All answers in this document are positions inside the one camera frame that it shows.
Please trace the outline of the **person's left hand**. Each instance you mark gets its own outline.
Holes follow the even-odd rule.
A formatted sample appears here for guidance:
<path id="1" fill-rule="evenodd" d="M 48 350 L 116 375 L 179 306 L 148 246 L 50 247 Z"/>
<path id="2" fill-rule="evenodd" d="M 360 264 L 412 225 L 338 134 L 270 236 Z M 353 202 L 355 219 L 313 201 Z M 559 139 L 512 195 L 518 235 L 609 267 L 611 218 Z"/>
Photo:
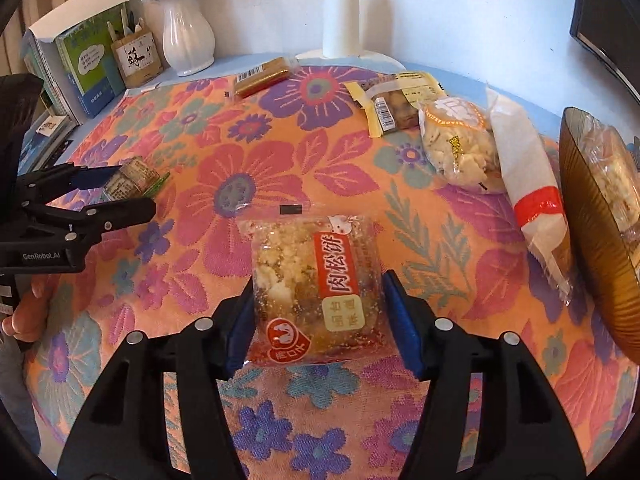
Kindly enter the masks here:
<path id="1" fill-rule="evenodd" d="M 52 288 L 44 275 L 32 277 L 13 314 L 2 321 L 2 332 L 18 341 L 36 342 L 46 328 Z"/>

